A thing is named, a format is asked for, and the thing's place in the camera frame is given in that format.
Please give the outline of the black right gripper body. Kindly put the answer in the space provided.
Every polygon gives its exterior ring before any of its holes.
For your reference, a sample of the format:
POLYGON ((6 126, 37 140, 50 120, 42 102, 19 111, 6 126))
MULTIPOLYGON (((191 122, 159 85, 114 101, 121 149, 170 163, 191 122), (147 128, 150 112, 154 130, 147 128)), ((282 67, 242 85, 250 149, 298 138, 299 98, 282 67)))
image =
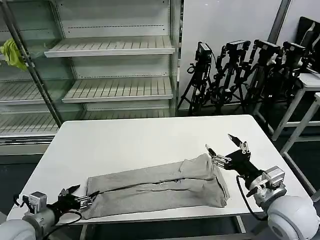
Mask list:
POLYGON ((246 182, 253 182, 263 173, 251 163, 251 153, 242 153, 242 150, 237 150, 226 157, 230 160, 224 164, 224 169, 236 171, 246 182))

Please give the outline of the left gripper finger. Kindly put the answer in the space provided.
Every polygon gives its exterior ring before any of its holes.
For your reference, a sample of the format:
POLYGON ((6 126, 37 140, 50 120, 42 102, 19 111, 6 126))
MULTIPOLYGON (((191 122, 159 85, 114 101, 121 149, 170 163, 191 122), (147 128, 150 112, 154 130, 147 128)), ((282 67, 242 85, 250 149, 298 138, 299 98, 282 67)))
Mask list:
POLYGON ((95 198, 100 194, 99 191, 96 191, 90 195, 78 197, 78 202, 80 204, 80 208, 87 208, 92 205, 95 198))
POLYGON ((80 188, 80 184, 78 185, 73 185, 73 186, 70 186, 69 188, 65 189, 63 188, 60 193, 59 193, 59 197, 62 198, 62 197, 73 197, 73 198, 76 198, 76 196, 74 195, 74 192, 76 190, 78 190, 80 188))

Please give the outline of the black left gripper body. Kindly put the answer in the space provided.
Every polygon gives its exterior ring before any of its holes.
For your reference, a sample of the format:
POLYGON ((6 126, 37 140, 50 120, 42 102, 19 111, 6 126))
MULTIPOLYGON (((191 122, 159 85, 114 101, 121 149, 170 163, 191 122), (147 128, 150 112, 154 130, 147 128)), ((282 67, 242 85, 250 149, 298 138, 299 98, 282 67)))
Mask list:
POLYGON ((81 203, 76 200, 76 196, 72 194, 59 195, 57 201, 52 204, 47 204, 46 206, 57 212, 57 213, 66 213, 69 210, 79 210, 81 203))

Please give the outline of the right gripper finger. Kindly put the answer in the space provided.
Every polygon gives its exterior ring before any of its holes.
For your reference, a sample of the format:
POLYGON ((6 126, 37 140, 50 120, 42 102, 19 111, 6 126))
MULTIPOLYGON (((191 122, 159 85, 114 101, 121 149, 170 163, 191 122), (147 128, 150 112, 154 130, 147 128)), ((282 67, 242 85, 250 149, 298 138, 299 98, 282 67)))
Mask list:
POLYGON ((211 162, 220 168, 224 168, 225 164, 227 163, 227 158, 222 155, 216 154, 208 144, 205 145, 205 148, 208 151, 211 162))
POLYGON ((238 137, 228 134, 229 139, 241 150, 243 154, 250 154, 250 148, 247 141, 241 141, 238 137))

